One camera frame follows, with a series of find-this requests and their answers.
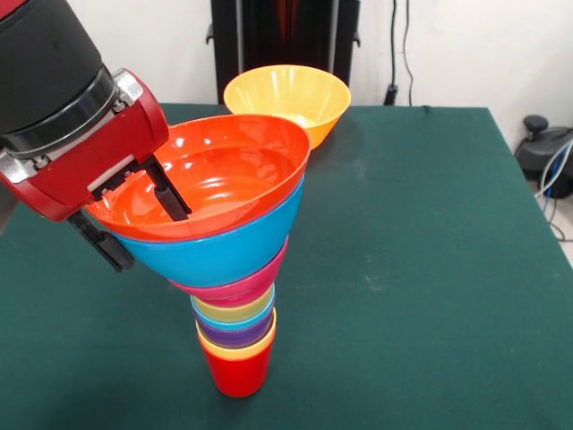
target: purple cup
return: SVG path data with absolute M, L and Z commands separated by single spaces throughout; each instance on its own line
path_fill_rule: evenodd
M 222 348 L 244 348 L 261 340 L 272 323 L 272 310 L 259 322 L 242 330 L 227 331 L 214 329 L 197 318 L 197 323 L 207 339 Z

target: orange cup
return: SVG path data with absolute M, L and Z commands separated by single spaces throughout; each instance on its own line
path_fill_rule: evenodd
M 303 65 L 269 65 L 236 76 L 225 88 L 234 114 L 280 116 L 299 124 L 319 146 L 350 105 L 350 90 L 336 76 Z

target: pink bowl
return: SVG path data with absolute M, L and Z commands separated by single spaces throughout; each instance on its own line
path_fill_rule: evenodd
M 288 237 L 280 248 L 280 251 L 278 251 L 278 254 L 275 255 L 275 257 L 266 266 L 259 271 L 256 271 L 251 276 L 247 276 L 237 282 L 209 288 L 189 287 L 173 282 L 172 280 L 170 282 L 181 289 L 184 293 L 196 296 L 200 300 L 211 305 L 223 307 L 240 306 L 241 304 L 249 303 L 249 301 L 246 301 L 249 297 L 245 298 L 244 296 L 248 295 L 255 289 L 260 291 L 262 288 L 262 291 L 264 291 L 275 281 L 280 264 L 283 262 L 283 258 L 285 258 L 287 246 Z M 255 293 L 251 295 L 250 300 L 255 297 L 254 294 Z

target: plastic cup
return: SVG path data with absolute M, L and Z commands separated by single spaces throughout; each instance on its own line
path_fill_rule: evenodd
M 319 146 L 350 105 L 350 90 L 336 76 L 303 65 L 269 65 L 236 76 L 225 88 L 234 114 L 280 116 L 299 124 Z
M 288 237 L 277 255 L 275 255 L 267 265 L 252 275 L 236 282 L 211 288 L 187 287 L 172 280 L 171 283 L 183 292 L 198 297 L 211 305 L 221 307 L 244 305 L 252 301 L 252 298 L 248 297 L 247 294 L 258 289 L 259 291 L 253 294 L 260 295 L 262 291 L 266 290 L 275 281 L 278 270 L 280 269 L 280 264 L 283 262 L 285 254 L 287 253 L 287 246 Z
M 237 321 L 248 320 L 262 312 L 267 303 L 272 299 L 274 289 L 275 284 L 268 287 L 261 296 L 255 298 L 251 303 L 237 307 L 213 306 L 200 301 L 197 297 L 191 297 L 191 301 L 199 312 L 210 319 L 221 321 L 223 323 L 234 323 Z
M 254 325 L 237 331 L 219 330 L 196 320 L 201 333 L 215 345 L 223 348 L 244 348 L 258 342 L 269 331 L 272 323 L 272 312 L 269 312 Z
M 252 325 L 258 323 L 260 320 L 264 319 L 265 315 L 272 313 L 272 308 L 275 305 L 275 290 L 272 289 L 272 294 L 270 296 L 270 299 L 266 302 L 265 307 L 260 312 L 258 312 L 255 316 L 252 316 L 251 318 L 241 320 L 241 321 L 233 321 L 231 323 L 230 322 L 222 322 L 220 320 L 215 320 L 215 319 L 209 318 L 208 316 L 203 314 L 201 311 L 199 311 L 197 309 L 197 307 L 195 307 L 195 303 L 192 301 L 192 297 L 190 297 L 190 299 L 191 299 L 191 305 L 193 308 L 193 312 L 195 313 L 195 318 L 197 320 L 199 320 L 203 324 L 208 325 L 209 327 L 213 327 L 215 329 L 225 330 L 225 331 L 237 331 L 237 330 L 243 330 L 243 329 L 251 327 Z
M 203 336 L 197 336 L 217 388 L 225 395 L 242 398 L 257 392 L 267 378 L 272 346 L 277 334 L 277 313 L 273 312 L 269 332 L 255 344 L 239 349 L 221 348 Z

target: orange bowl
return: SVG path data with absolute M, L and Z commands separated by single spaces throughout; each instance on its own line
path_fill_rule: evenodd
M 155 155 L 192 209 L 188 219 L 169 218 L 145 172 L 86 210 L 114 233 L 141 241 L 215 235 L 282 203 L 300 182 L 309 153 L 304 130 L 273 116 L 213 116 L 174 125 Z
M 350 90 L 336 76 L 303 65 L 270 65 L 236 76 L 225 88 L 234 114 L 267 114 L 296 122 L 319 146 L 350 105 Z

